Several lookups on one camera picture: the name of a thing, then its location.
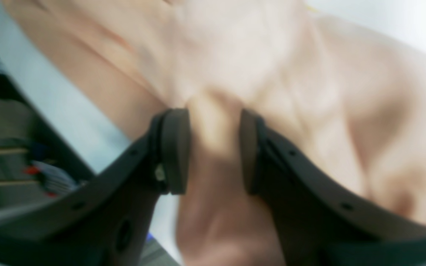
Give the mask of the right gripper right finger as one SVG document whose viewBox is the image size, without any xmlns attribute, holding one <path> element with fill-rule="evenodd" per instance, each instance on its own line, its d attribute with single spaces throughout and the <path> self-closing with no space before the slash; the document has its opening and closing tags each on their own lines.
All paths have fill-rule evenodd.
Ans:
<svg viewBox="0 0 426 266">
<path fill-rule="evenodd" d="M 244 187 L 270 209 L 288 266 L 426 266 L 426 226 L 342 187 L 248 109 L 240 150 Z"/>
</svg>

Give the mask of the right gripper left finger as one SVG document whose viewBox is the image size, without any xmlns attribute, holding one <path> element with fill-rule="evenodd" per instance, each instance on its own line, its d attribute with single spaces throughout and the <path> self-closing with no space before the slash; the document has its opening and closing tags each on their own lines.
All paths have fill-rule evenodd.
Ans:
<svg viewBox="0 0 426 266">
<path fill-rule="evenodd" d="M 84 187 L 0 225 L 7 266 L 137 266 L 161 195 L 186 192 L 187 109 L 154 116 L 149 131 Z"/>
</svg>

